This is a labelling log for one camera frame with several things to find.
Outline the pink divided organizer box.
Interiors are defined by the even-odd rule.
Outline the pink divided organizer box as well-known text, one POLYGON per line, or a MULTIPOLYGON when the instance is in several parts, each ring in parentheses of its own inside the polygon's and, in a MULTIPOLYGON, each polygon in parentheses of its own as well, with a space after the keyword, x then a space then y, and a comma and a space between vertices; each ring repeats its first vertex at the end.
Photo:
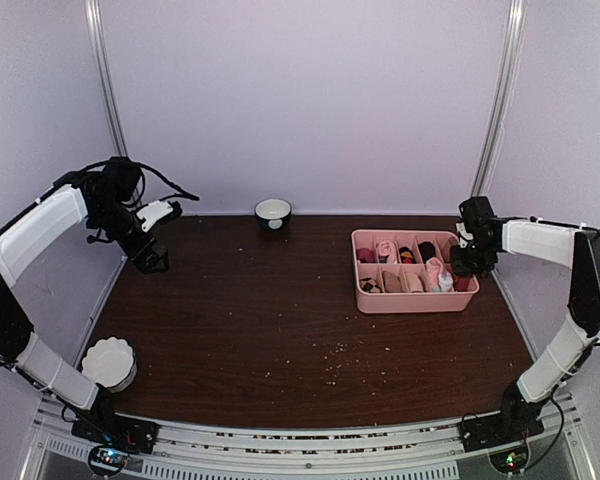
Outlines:
POLYGON ((443 261, 439 240, 446 237, 457 236, 447 231, 414 231, 414 230, 369 230, 358 229, 351 233, 351 244, 353 252, 354 287, 358 309, 367 314, 412 314, 412 313, 441 313, 460 312, 464 310, 475 294, 479 292, 480 286, 476 278, 471 277, 470 289, 466 292, 453 291, 450 293, 432 292, 425 273, 425 263, 422 262, 418 244, 423 241, 431 241, 436 246, 436 257, 445 265, 446 269, 455 276, 451 264, 443 261), (399 259, 397 263, 379 263, 376 256, 376 244, 382 240, 392 241, 397 249, 400 246, 409 247, 416 259, 415 264, 402 264, 399 259), (375 263, 360 263, 356 259, 358 248, 370 248, 375 253, 375 263), (403 293, 386 293, 382 281, 382 272, 390 271, 400 277, 403 293), (407 272, 417 273, 424 283, 424 293, 409 293, 405 282, 407 272), (364 277, 373 277, 382 289, 381 293, 369 294, 363 292, 359 287, 359 280, 364 277))

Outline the tan ribbed sock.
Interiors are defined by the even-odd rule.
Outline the tan ribbed sock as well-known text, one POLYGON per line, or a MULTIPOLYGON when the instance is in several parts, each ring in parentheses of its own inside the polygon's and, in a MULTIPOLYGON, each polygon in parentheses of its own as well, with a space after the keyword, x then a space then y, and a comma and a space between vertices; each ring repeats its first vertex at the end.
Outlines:
POLYGON ((440 252, 443 258, 443 261, 446 264, 451 264, 452 263, 452 250, 455 246, 458 245, 458 240, 456 237, 453 236, 449 236, 446 237, 444 240, 439 240, 439 248, 440 248, 440 252))

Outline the purple orange striped sock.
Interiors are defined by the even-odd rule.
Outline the purple orange striped sock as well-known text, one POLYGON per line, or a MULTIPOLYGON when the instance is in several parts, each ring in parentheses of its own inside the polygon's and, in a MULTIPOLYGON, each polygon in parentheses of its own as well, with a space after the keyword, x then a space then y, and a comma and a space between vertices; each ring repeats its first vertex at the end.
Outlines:
POLYGON ((466 292, 470 289, 471 277, 470 276, 455 276, 454 277, 454 290, 457 292, 466 292))

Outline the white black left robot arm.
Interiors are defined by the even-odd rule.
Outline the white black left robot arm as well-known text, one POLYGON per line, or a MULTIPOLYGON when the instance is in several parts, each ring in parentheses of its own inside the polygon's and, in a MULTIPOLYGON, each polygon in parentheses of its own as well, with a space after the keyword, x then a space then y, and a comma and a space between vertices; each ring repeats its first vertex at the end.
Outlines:
POLYGON ((111 157, 62 175, 0 229, 0 367, 72 407, 103 444, 124 424, 78 368, 80 345, 123 265, 167 272, 153 230, 197 199, 154 167, 111 157))

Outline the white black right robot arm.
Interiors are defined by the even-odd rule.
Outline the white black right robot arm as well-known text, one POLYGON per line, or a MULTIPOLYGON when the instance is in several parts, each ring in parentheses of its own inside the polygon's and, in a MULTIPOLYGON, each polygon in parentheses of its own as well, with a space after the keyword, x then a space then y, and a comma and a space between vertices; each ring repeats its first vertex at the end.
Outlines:
POLYGON ((538 217, 499 217, 485 196, 459 206, 458 245, 451 249, 459 276, 492 272, 500 255, 529 257, 557 265, 568 277, 565 317, 532 365, 502 395, 492 430, 510 442, 529 430, 561 384, 577 373, 600 343, 600 228, 538 217))

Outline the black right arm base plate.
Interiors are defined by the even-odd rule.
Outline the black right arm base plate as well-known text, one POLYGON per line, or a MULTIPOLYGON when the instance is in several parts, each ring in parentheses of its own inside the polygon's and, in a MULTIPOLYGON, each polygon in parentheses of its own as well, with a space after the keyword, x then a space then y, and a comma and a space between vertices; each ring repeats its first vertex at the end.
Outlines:
POLYGON ((503 423, 500 413, 487 416, 468 415, 458 424, 459 435, 465 452, 491 449, 509 443, 522 442, 528 437, 540 435, 544 426, 540 420, 533 420, 521 428, 503 423))

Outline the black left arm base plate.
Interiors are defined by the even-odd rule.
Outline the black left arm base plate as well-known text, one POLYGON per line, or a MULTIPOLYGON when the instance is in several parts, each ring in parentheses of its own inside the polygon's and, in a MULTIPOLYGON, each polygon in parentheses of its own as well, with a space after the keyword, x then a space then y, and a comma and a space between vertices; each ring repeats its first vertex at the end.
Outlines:
POLYGON ((158 432, 155 422, 124 416, 116 416, 110 428, 95 427, 85 420, 78 420, 71 427, 73 436, 131 454, 151 454, 158 432))

